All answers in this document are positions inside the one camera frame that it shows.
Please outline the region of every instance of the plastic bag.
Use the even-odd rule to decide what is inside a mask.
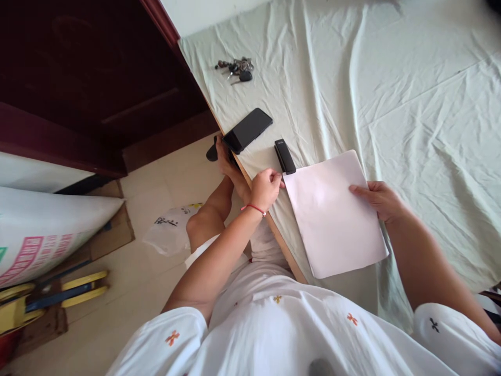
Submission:
[[[142,239],[152,245],[157,252],[165,256],[173,256],[189,248],[186,224],[198,213],[203,203],[190,204],[170,209],[159,217]]]
[[[0,288],[48,272],[120,209],[121,198],[0,187]]]

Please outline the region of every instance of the black stapler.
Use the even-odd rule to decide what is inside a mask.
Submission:
[[[287,175],[296,172],[296,166],[292,160],[289,148],[283,139],[275,141],[275,151],[277,152],[278,160],[280,161],[280,166],[282,167],[282,172]]]

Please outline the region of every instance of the foot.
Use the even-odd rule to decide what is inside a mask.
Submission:
[[[223,175],[228,175],[233,172],[235,167],[230,162],[230,157],[228,156],[228,147],[222,142],[222,135],[217,135],[216,140],[216,150],[218,152],[218,167],[219,171]]]

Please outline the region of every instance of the black smartphone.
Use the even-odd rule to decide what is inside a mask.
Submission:
[[[253,109],[244,120],[224,135],[223,141],[232,152],[240,154],[247,145],[254,141],[272,123],[273,119],[262,109]]]

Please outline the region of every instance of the sheet of paper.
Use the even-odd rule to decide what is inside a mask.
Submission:
[[[354,150],[283,178],[314,277],[349,272],[388,256],[377,213],[348,190],[351,184],[367,187]]]

